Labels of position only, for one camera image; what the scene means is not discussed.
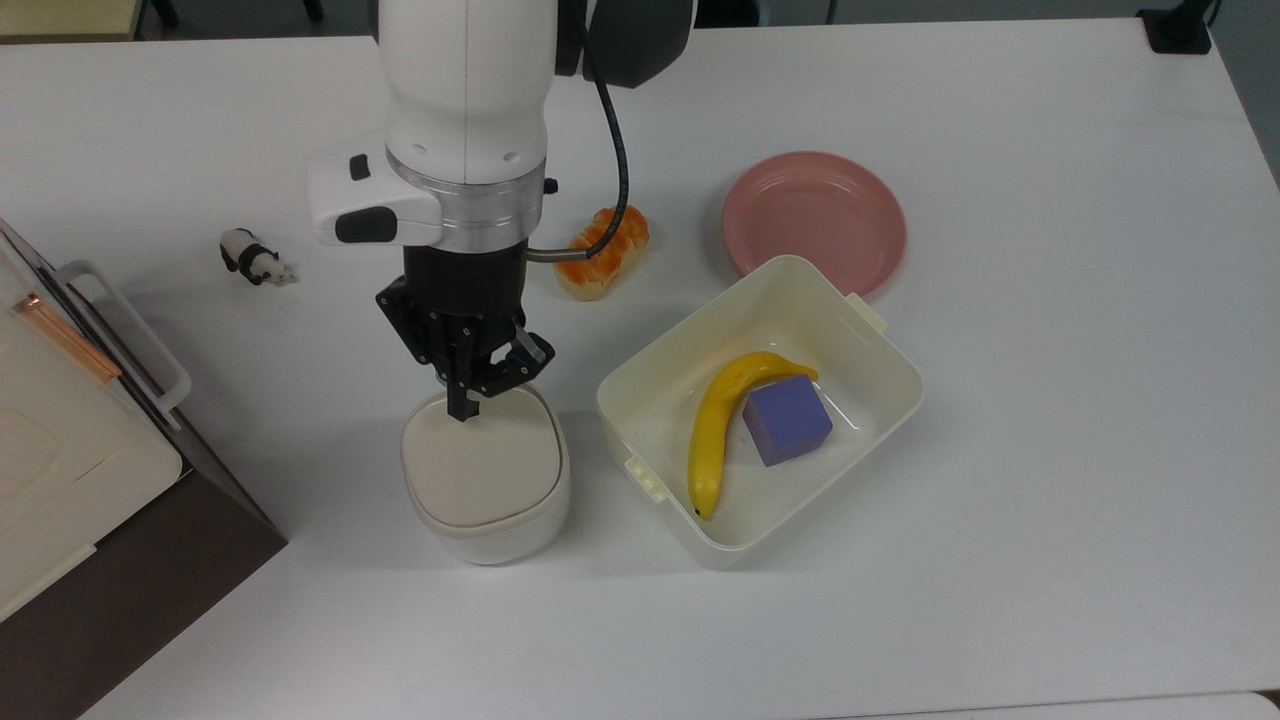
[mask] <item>black button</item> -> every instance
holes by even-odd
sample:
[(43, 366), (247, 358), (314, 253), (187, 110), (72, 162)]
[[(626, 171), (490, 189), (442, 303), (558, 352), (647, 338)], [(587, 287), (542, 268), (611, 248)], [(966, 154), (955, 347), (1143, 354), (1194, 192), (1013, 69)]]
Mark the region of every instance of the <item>black button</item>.
[(369, 155), (356, 155), (347, 161), (347, 169), (351, 170), (351, 179), (353, 181), (367, 178), (371, 174), (369, 172)]
[(333, 233), (342, 242), (390, 242), (397, 229), (396, 211), (378, 206), (339, 217)]

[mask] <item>banana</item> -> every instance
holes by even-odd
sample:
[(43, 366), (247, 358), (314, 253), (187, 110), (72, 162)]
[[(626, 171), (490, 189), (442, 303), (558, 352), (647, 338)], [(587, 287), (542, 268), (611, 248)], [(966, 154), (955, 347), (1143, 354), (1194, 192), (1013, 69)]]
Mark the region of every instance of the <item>banana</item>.
[(721, 478), (724, 474), (724, 438), (739, 401), (759, 383), (792, 375), (818, 379), (818, 372), (813, 368), (797, 365), (774, 352), (748, 352), (726, 365), (707, 388), (707, 395), (698, 406), (694, 436), (689, 445), (689, 497), (694, 501), (694, 512), (703, 520), (710, 520), (719, 501)]

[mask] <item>white plastic bin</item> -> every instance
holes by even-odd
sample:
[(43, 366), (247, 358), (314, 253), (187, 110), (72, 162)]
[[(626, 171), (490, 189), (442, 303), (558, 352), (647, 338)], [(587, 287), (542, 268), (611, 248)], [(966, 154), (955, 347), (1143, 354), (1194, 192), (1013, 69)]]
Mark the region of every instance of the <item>white plastic bin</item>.
[[(924, 380), (883, 328), (808, 260), (774, 258), (604, 379), (596, 402), (609, 454), (700, 565), (728, 568), (920, 406)], [(818, 450), (765, 468), (736, 413), (719, 505), (701, 520), (686, 475), (698, 405), (724, 364), (755, 350), (818, 370), (833, 430)]]

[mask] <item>orange strip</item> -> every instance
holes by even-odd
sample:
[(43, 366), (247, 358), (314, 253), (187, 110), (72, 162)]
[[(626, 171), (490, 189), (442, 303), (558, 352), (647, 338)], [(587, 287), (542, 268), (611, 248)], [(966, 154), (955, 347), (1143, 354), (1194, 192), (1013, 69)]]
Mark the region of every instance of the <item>orange strip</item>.
[(37, 295), (28, 295), (15, 309), (40, 328), (49, 340), (54, 341), (54, 345), (70, 354), (99, 382), (105, 383), (120, 377), (120, 369), (115, 366), (115, 363), (111, 363), (110, 357), (102, 355), (93, 343), (76, 332), (76, 328), (51, 310)]

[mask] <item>white round container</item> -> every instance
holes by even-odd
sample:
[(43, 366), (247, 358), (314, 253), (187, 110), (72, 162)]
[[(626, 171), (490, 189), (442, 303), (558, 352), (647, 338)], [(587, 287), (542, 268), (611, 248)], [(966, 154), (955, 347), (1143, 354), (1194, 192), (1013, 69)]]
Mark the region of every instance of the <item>white round container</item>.
[(426, 527), (463, 560), (497, 565), (554, 538), (568, 516), (568, 450), (559, 420), (529, 386), (480, 404), (466, 423), (442, 392), (401, 442), (404, 480)]

